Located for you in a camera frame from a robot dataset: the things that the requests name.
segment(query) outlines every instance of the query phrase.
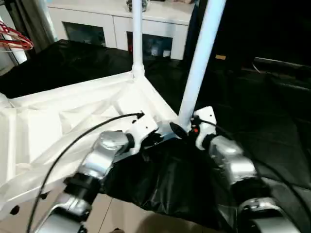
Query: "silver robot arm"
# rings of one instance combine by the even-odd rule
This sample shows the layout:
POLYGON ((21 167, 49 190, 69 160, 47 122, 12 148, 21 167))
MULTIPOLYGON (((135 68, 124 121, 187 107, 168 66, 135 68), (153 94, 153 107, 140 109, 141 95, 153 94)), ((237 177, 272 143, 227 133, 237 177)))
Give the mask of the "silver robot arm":
POLYGON ((237 228, 239 233, 300 233, 239 145, 217 136, 213 125, 202 122, 211 120, 210 109, 203 108, 194 116, 192 126, 198 134, 196 146, 208 150, 218 211, 228 225, 237 228))
POLYGON ((83 223, 109 170, 117 161, 137 154, 142 141, 157 129, 152 117, 143 116, 125 133, 101 133, 76 173, 65 181, 65 190, 33 232, 87 233, 83 223))

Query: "glass cabinet door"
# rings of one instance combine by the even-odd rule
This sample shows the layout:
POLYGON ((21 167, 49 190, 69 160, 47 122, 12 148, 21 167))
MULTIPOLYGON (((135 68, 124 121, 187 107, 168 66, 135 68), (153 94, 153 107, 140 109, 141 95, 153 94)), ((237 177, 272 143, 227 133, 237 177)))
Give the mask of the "glass cabinet door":
POLYGON ((103 28, 79 23, 63 22, 68 40, 106 46, 103 28))
MULTIPOLYGON (((133 51, 133 33, 126 32, 128 50, 133 51)), ((159 35, 142 35, 142 52, 144 55, 170 57, 173 38, 159 35)))
POLYGON ((113 18, 90 12, 49 8, 58 39, 116 47, 113 18))

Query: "white metal frame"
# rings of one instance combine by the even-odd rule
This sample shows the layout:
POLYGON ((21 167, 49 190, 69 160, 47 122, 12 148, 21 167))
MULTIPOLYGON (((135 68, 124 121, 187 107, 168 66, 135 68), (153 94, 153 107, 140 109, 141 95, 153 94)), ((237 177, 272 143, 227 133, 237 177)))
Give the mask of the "white metal frame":
MULTIPOLYGON (((0 141, 1 154, 8 154, 7 158, 5 156, 0 157, 0 165, 2 166, 0 170, 4 168, 1 170, 1 178, 5 179, 5 183, 0 184, 0 220, 5 218, 15 205, 34 198, 37 195, 46 170, 55 157, 81 132, 105 120, 105 117, 143 111, 158 123, 160 133, 163 135, 168 135, 172 132, 167 127, 167 123, 170 121, 179 123, 188 131, 190 118, 193 114, 225 2, 226 0, 208 1, 179 115, 173 112, 144 76, 141 0, 133 0, 134 63, 132 72, 19 97, 10 100, 14 108, 0 108, 0 134, 6 135, 8 141, 0 141), (65 134, 56 142, 54 141, 55 135, 45 133, 45 136, 42 136, 40 132, 45 130, 43 121, 45 120, 48 124, 51 124, 50 122, 56 119, 53 118, 53 114, 50 114, 50 111, 54 111, 54 115, 58 115, 58 111, 67 110, 67 106, 71 107, 72 105, 75 106, 74 110, 77 111, 77 109, 81 109, 88 103, 90 105, 86 109, 88 111, 92 110, 91 117, 86 117, 83 114, 82 116, 79 115, 79 117, 84 117, 84 119, 78 125, 72 126, 72 122, 69 122, 66 127, 63 126, 60 129, 60 131, 66 131, 67 127, 72 127, 73 131, 65 134), (100 115, 96 119, 92 118, 98 108, 103 108, 103 105, 106 105, 106 115, 100 115), (114 106, 114 108, 110 109, 107 107, 110 105, 114 106), (27 158, 20 157, 16 153, 16 151, 22 151, 22 149, 16 146, 17 141, 15 138, 17 136, 20 137, 21 132, 25 130, 25 128, 21 128, 21 125, 16 124, 20 114, 27 121, 26 127, 32 129, 30 133, 34 135, 32 138, 27 138, 27 143, 29 143, 26 145, 27 147, 31 147, 31 144, 41 146, 41 144, 46 143, 46 141, 43 141, 46 138, 51 142, 50 147, 30 164, 26 163, 27 158), (35 114, 36 117, 28 119, 27 117, 31 114, 35 114), (5 121, 2 124, 3 128, 1 128, 1 119, 5 121), (26 172, 16 172, 17 169, 25 169, 26 172)), ((61 114, 69 119, 75 112, 70 112, 69 115, 67 112, 61 114)), ((129 120, 120 120, 100 128, 99 131, 85 137, 81 144, 70 150, 56 166, 45 186, 45 191, 55 188, 62 182, 64 177, 75 172, 91 147, 92 142, 94 142, 101 131, 126 131, 131 124, 129 120)))

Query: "tiled floor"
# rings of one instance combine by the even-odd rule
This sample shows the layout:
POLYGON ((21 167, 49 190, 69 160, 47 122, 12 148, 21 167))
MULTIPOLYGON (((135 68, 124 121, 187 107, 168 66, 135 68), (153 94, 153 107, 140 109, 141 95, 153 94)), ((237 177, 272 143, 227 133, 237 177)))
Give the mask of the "tiled floor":
MULTIPOLYGON (((46 200, 41 201, 35 223, 60 191, 61 189, 51 192, 46 200)), ((21 204, 16 216, 9 216, 0 222, 0 233, 24 233, 32 203, 33 201, 28 201, 21 204)), ((115 228, 122 229, 125 233, 216 233, 193 222, 145 211, 107 195, 99 195, 95 199, 86 228, 88 233, 109 233, 115 228)))

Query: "black cable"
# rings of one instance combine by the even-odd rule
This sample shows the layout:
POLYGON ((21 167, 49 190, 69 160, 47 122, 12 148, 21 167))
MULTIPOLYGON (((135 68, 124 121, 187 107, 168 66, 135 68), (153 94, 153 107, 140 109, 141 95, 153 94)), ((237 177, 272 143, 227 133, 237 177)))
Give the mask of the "black cable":
POLYGON ((76 143, 78 142, 81 138, 83 138, 84 136, 86 136, 87 134, 89 134, 90 132, 94 131, 95 129, 105 125, 105 124, 108 124, 110 123, 111 121, 114 121, 114 120, 118 120, 118 119, 121 119, 121 118, 125 118, 125 117, 134 117, 134 116, 137 116, 138 118, 141 118, 142 116, 144 115, 144 113, 131 113, 131 114, 125 114, 125 115, 122 115, 122 116, 117 116, 117 117, 114 117, 114 118, 111 118, 105 122, 102 122, 98 125, 95 125, 94 127, 90 128, 89 130, 85 131, 83 134, 81 134, 80 136, 78 136, 75 140, 73 140, 61 153, 60 155, 55 159, 55 161, 53 162, 52 166, 50 167, 49 171, 47 172, 44 180, 43 180, 43 183, 40 187, 40 190, 39 190, 39 193, 37 195, 37 197, 35 198, 35 202, 34 202, 34 205, 33 205, 33 208, 31 210, 31 214, 30 214, 30 217, 29 217, 29 220, 28 220, 28 225, 27 225, 27 230, 26 230, 26 233, 31 233, 31 226, 32 226, 32 223, 33 223, 33 220, 34 220, 34 216, 35 216, 35 211, 38 207, 38 204, 39 204, 39 201, 40 201, 40 195, 42 194, 43 192, 43 189, 44 189, 44 186, 46 184, 46 182, 48 181, 48 178, 53 170, 53 168, 55 167, 55 165, 58 163, 58 161, 61 159, 61 157, 76 143))
MULTIPOLYGON (((224 134, 226 134, 226 136, 230 140, 235 141, 237 143, 237 140, 235 140, 235 138, 232 136, 232 133, 230 133, 229 131, 225 130, 224 128, 222 128, 222 127, 220 127, 220 126, 218 126, 218 125, 216 125, 216 124, 214 124, 212 122, 206 121, 206 120, 201 120, 200 119, 200 121, 203 122, 203 123, 215 126, 217 129, 219 129, 224 134)), ((306 212, 306 214, 308 216, 309 222, 311 224, 311 210, 308 208, 308 205, 305 202, 305 200, 303 200, 303 198, 300 196, 300 194, 294 189, 293 185, 287 179, 285 179, 276 169, 274 169, 270 165, 266 164, 265 162, 260 161, 257 158, 255 158, 255 156, 250 151, 245 150, 245 148, 242 145, 239 145, 239 146, 242 148, 242 150, 244 150, 244 151, 246 151, 246 152, 248 152, 250 154, 251 159, 253 161, 257 162, 258 164, 261 164, 262 166, 264 166, 267 169, 269 169, 270 171, 272 171, 281 180, 281 182, 283 182, 290 189, 292 194, 297 198, 299 203, 302 205, 303 209, 305 210, 305 212, 306 212)), ((258 172, 259 176, 262 177, 262 175, 259 172, 259 169, 257 169, 257 172, 258 172)))

